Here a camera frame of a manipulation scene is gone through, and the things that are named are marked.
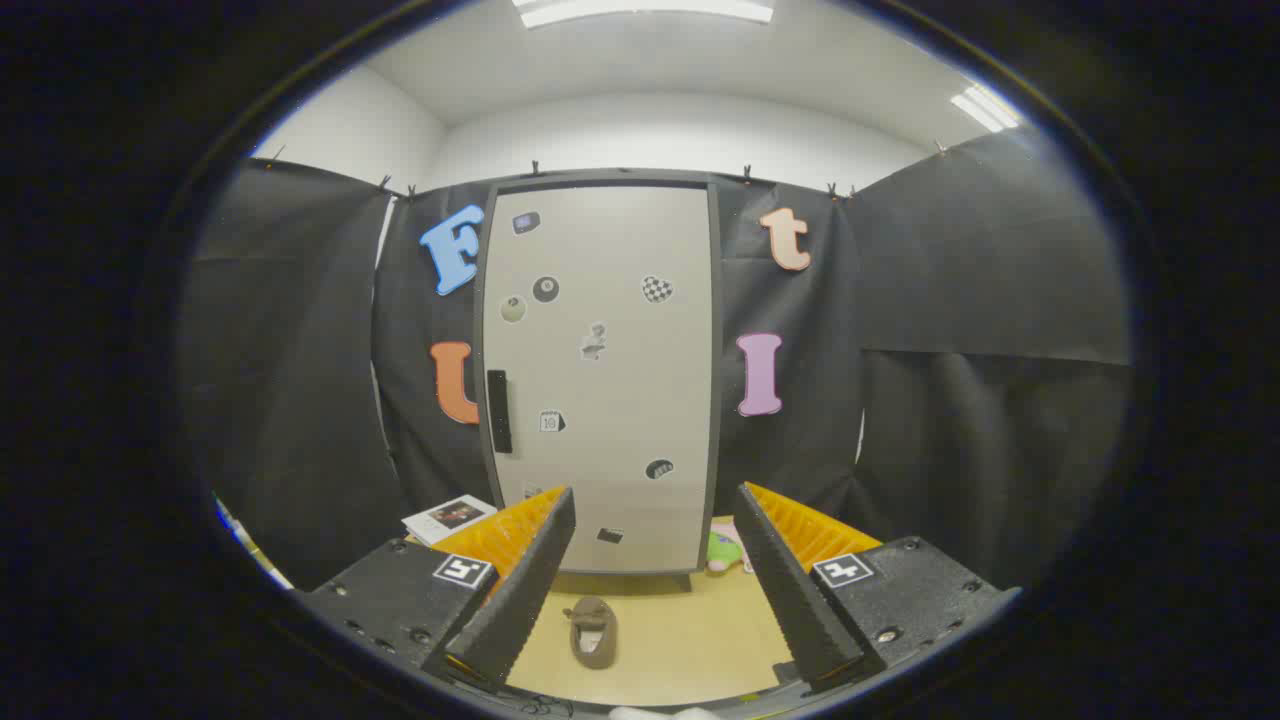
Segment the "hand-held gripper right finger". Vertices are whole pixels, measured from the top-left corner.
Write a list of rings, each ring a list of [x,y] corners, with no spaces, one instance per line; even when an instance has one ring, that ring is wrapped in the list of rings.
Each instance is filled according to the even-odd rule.
[[[733,524],[799,678],[813,691],[927,659],[1020,594],[919,536],[878,541],[753,483],[736,491]]]

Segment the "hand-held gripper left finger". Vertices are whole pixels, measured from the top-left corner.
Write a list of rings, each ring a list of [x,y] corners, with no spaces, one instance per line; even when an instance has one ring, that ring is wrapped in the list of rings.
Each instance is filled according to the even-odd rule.
[[[390,539],[300,600],[401,673],[500,688],[575,528],[573,492],[556,487],[435,544]]]

